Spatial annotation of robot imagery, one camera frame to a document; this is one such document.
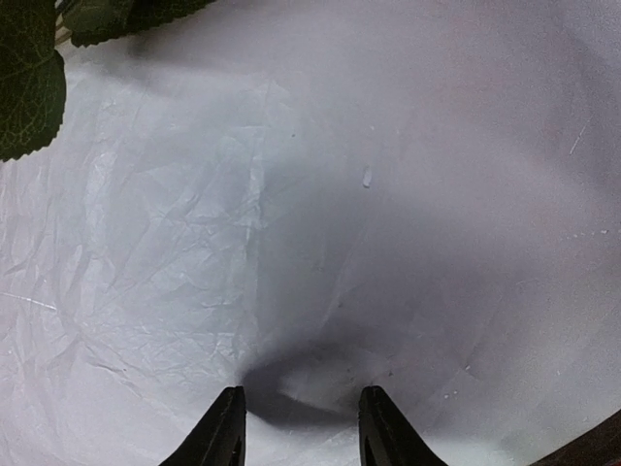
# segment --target white speck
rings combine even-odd
[[[373,178],[373,172],[371,171],[371,167],[367,165],[365,167],[365,171],[362,174],[362,185],[366,188],[371,187],[371,179]]]

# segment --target leaf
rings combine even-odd
[[[67,84],[54,50],[53,0],[0,0],[0,159],[49,146]]]
[[[96,31],[75,32],[71,36],[71,42],[76,47],[87,47],[137,34],[192,15],[213,2],[215,0],[135,0],[124,26],[111,25]]]
[[[59,7],[63,24],[74,33],[124,28],[134,0],[65,0]]]

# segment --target scratch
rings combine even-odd
[[[50,305],[50,304],[42,303],[41,301],[35,301],[34,299],[27,298],[25,296],[19,296],[19,295],[16,295],[16,294],[5,293],[4,291],[0,291],[0,295],[7,296],[9,298],[19,299],[19,300],[25,301],[27,303],[36,304],[38,306],[43,306],[46,309],[52,309],[53,311],[57,311],[57,309],[54,306]]]
[[[578,133],[578,137],[575,138],[575,142],[573,143],[572,149],[570,150],[570,155],[573,155],[573,151],[575,150],[578,143],[580,142],[580,139],[582,139],[582,135],[584,134],[584,131],[586,130],[586,127],[589,125],[590,122],[591,122],[591,117],[589,116],[589,119],[586,120],[586,123],[584,123],[584,126],[582,126],[582,129]]]

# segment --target wrinkled plastic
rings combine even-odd
[[[0,464],[157,465],[246,382],[246,464],[358,464],[379,384],[455,466],[621,406],[613,0],[222,1],[62,50],[0,166]]]

